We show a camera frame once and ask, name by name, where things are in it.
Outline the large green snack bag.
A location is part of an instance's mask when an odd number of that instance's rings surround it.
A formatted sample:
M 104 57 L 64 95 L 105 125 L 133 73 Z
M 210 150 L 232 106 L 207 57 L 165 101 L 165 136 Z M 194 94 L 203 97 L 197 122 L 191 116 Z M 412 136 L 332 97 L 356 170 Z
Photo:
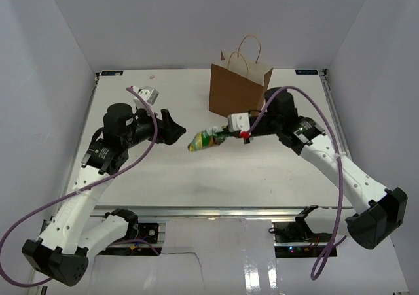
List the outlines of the large green snack bag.
M 212 147 L 218 147 L 224 143 L 233 133 L 228 126 L 214 126 L 198 132 L 192 141 L 188 144 L 189 152 L 196 152 Z

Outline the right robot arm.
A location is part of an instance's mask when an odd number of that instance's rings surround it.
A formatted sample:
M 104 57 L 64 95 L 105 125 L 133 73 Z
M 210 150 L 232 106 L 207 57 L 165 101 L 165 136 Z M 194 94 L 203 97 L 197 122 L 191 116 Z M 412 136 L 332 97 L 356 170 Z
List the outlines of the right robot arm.
M 264 93 L 259 116 L 250 118 L 250 137 L 276 135 L 279 142 L 321 171 L 346 197 L 354 215 L 346 217 L 348 235 L 366 249 L 374 249 L 403 223 L 408 196 L 377 182 L 337 152 L 333 135 L 313 119 L 298 114 L 289 87 Z

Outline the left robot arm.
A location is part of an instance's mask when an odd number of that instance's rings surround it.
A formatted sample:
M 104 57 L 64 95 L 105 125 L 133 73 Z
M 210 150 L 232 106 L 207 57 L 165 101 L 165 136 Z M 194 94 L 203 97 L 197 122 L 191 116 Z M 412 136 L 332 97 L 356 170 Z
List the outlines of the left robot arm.
M 105 220 L 89 232 L 84 227 L 112 175 L 120 173 L 130 148 L 143 141 L 172 145 L 186 133 L 169 110 L 153 117 L 144 108 L 125 103 L 108 107 L 103 126 L 92 136 L 75 181 L 74 195 L 64 200 L 59 211 L 37 240 L 28 239 L 22 253 L 33 268 L 67 286 L 76 285 L 91 258 L 116 241 L 131 242 L 138 235 L 138 216 L 127 209 L 105 214 Z

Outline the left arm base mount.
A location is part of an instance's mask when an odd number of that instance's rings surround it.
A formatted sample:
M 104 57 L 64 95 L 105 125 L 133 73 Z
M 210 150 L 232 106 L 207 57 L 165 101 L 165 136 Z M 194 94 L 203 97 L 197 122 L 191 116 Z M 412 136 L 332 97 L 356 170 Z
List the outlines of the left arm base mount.
M 158 256 L 161 248 L 156 247 L 156 253 L 148 246 L 139 242 L 138 239 L 143 240 L 151 245 L 158 243 L 158 223 L 140 222 L 138 216 L 127 209 L 115 209 L 112 212 L 104 214 L 104 219 L 109 216 L 122 217 L 128 222 L 127 233 L 123 238 L 117 240 L 118 243 L 126 240 L 134 240 L 134 242 L 125 243 L 121 245 L 112 245 L 100 252 L 100 255 L 111 256 Z

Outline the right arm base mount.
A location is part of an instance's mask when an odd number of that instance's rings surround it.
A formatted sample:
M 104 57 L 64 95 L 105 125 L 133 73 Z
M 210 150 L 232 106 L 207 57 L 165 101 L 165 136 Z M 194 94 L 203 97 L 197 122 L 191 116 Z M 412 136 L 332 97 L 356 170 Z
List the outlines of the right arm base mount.
M 268 208 L 266 215 L 277 259 L 316 258 L 332 236 L 337 209 L 317 205 Z

